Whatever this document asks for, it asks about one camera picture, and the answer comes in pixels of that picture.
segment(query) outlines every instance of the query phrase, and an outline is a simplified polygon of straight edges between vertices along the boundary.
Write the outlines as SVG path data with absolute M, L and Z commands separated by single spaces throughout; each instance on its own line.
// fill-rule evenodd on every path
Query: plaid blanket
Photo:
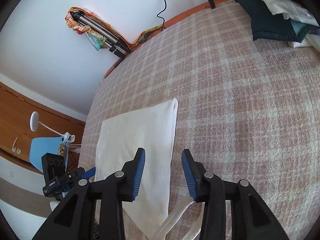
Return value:
M 105 119 L 177 98 L 169 212 L 188 194 L 181 152 L 189 148 L 224 180 L 247 179 L 291 240 L 320 215 L 320 55 L 286 42 L 252 41 L 250 18 L 228 1 L 167 28 L 133 52 L 97 90 L 79 166 L 95 166 Z M 181 239 L 193 204 L 166 239 Z M 227 203 L 227 239 L 231 239 Z M 124 214 L 127 239 L 142 239 Z

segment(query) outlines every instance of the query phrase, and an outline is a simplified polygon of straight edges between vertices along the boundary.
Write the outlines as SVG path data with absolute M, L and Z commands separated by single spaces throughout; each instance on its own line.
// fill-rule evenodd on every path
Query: silver rivet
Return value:
M 79 180 L 79 185 L 80 186 L 85 186 L 85 185 L 87 185 L 87 183 L 88 183 L 88 181 L 86 179 Z
M 123 171 L 117 171 L 117 172 L 115 173 L 115 176 L 116 176 L 117 178 L 121 178 L 123 175 L 124 175 Z
M 242 180 L 240 181 L 240 185 L 241 185 L 241 186 L 244 186 L 244 187 L 247 187 L 247 186 L 249 185 L 249 182 L 246 181 L 245 179 L 242 179 Z
M 213 178 L 213 173 L 207 171 L 207 172 L 204 174 L 204 176 L 205 176 L 206 178 L 208 178 L 208 179 L 211 179 L 211 178 Z

